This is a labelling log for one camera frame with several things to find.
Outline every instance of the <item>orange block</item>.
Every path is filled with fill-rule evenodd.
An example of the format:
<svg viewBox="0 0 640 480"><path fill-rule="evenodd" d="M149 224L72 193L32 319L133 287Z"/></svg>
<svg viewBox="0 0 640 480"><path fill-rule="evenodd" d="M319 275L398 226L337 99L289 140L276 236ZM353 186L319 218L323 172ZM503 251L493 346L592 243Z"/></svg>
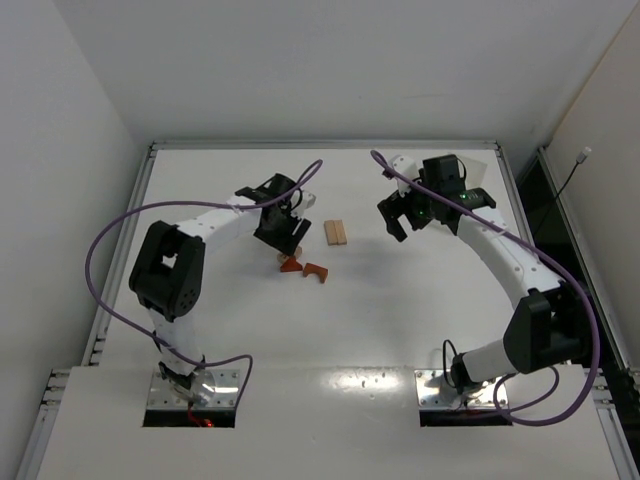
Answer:
<svg viewBox="0 0 640 480"><path fill-rule="evenodd" d="M304 270L302 270L302 275L304 277L309 276L310 273L315 273L320 279L320 283L324 283L327 281L327 276L329 275L329 270L320 265L314 265L313 263L307 263L304 266Z"/></svg>
<svg viewBox="0 0 640 480"><path fill-rule="evenodd" d="M289 257L287 261L280 266L280 271L283 273L301 272L302 270L302 265L298 263L296 257Z"/></svg>

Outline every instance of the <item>robotic arm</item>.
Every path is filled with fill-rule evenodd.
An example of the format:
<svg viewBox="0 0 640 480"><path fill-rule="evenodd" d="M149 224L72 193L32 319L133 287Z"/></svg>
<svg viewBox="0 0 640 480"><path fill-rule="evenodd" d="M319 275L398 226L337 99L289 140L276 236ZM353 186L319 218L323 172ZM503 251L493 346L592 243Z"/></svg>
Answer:
<svg viewBox="0 0 640 480"><path fill-rule="evenodd" d="M487 192L466 189L455 155L424 160L422 168L406 155L398 155L388 164L498 227L507 227ZM447 225L489 267L515 310L501 339L454 357L451 378L459 393L502 375L531 373L584 355L589 345L584 312L558 275L508 238L411 189L400 179L397 183L397 191L378 204L387 232L400 242L407 238L398 221L402 215L413 230L421 230L432 220Z"/></svg>
<svg viewBox="0 0 640 480"><path fill-rule="evenodd" d="M251 206L265 203L295 186L290 178L276 174L257 188L238 190L228 205ZM158 221L147 231L129 278L129 288L147 309L155 334L191 359L202 359L194 330L192 309L202 285L205 254L253 232L267 245L285 255L293 255L311 226L304 212L315 196L296 190L288 198L265 208L213 209L196 218L169 225ZM157 345L162 353L160 372L187 399L198 395L194 381L197 368Z"/></svg>

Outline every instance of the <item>red triangle block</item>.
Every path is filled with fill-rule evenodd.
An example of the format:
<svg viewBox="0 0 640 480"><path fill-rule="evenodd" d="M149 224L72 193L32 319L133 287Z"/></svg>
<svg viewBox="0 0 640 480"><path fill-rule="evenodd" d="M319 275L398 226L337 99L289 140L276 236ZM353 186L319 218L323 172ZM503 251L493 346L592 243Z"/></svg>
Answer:
<svg viewBox="0 0 640 480"><path fill-rule="evenodd" d="M289 259L280 266L280 271L283 273L301 272L302 265L298 263L296 257L289 257Z"/></svg>

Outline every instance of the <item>white table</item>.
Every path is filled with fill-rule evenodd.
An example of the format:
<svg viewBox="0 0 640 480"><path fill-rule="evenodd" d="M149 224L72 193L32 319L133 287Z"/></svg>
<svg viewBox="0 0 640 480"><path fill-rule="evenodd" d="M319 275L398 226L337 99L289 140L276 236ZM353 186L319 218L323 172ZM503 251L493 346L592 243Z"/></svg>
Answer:
<svg viewBox="0 0 640 480"><path fill-rule="evenodd" d="M459 154L468 185L484 187L515 229L494 149L371 147L416 159ZM480 259L447 229L432 224L401 244L385 232L376 204L395 184L368 149L160 149L140 187L142 203L224 201L275 172L295 178L316 158L325 165L308 185L318 200L308 211L313 226L302 261L329 269L325 285L281 274L275 252L250 235L207 260L195 310L202 350L208 360L240 353L256 360L236 428L141 428L158 353L112 321L99 367L72 372L39 478L617 478L591 402L543 429L419 427L413 369L441 368L445 338L464 351L501 337L512 308ZM202 211L140 215L114 290L118 311L151 328L127 286L142 238L157 219L172 223ZM338 218L349 243L329 247L322 223ZM384 381L376 377L382 371ZM362 387L350 380L360 376L380 381ZM522 403L550 382L548 372L516 378L509 400ZM582 382L580 367L562 368L558 392L522 415L558 413Z"/></svg>

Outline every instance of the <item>wall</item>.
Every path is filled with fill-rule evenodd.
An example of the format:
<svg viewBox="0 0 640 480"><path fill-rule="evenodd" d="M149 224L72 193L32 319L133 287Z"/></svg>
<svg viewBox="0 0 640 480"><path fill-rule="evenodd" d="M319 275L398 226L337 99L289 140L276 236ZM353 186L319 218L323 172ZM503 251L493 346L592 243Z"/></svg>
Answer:
<svg viewBox="0 0 640 480"><path fill-rule="evenodd" d="M140 138L497 138L519 168L637 0L55 0Z"/></svg>
<svg viewBox="0 0 640 480"><path fill-rule="evenodd" d="M549 168L564 181L578 151L593 153L563 198L611 297L635 365L640 365L640 8L612 44L556 131Z"/></svg>
<svg viewBox="0 0 640 480"><path fill-rule="evenodd" d="M77 363L95 304L83 259L126 207L137 148L50 0L0 15L0 478L13 478L49 371ZM97 258L103 279L113 249Z"/></svg>

